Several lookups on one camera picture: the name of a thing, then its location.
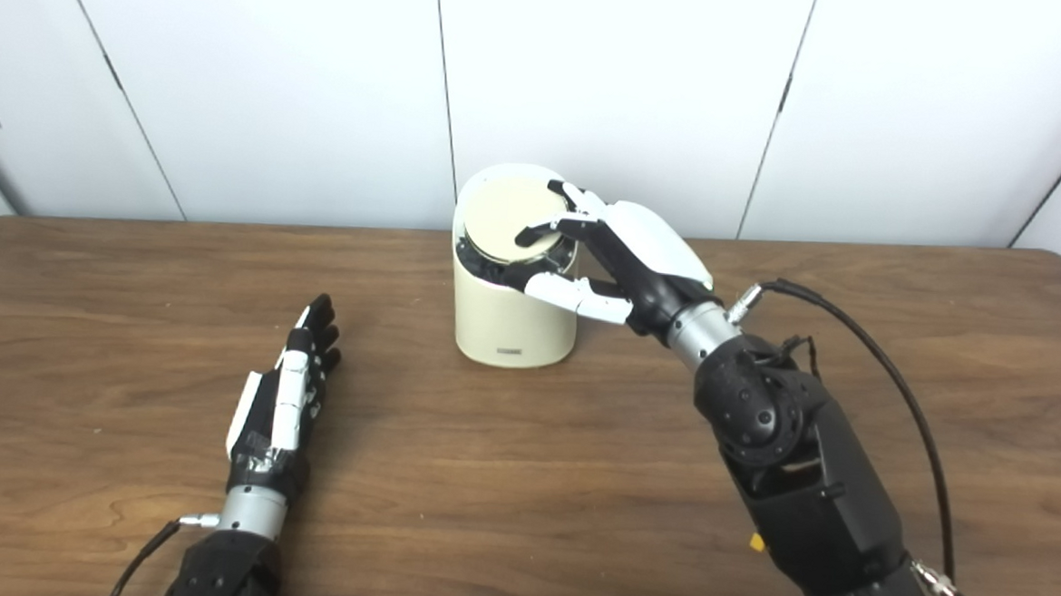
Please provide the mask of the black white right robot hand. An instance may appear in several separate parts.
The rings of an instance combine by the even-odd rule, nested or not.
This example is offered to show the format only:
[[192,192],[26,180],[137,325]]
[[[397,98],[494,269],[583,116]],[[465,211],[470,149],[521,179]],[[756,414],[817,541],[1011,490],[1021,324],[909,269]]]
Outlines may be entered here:
[[584,318],[626,325],[637,336],[669,346],[681,311],[717,303],[712,275],[686,240],[646,206],[602,201],[597,194],[563,180],[547,190],[566,199],[567,211],[526,226],[518,247],[559,234],[582,245],[610,281],[570,277],[545,264],[511,263],[500,271],[503,285]]

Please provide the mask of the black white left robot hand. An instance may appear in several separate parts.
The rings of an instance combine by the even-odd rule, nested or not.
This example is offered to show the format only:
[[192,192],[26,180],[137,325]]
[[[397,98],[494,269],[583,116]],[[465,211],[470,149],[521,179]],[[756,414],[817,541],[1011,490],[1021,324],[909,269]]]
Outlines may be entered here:
[[266,488],[286,503],[307,488],[308,440],[340,366],[337,313],[327,293],[311,300],[289,331],[277,363],[247,376],[230,420],[227,489]]

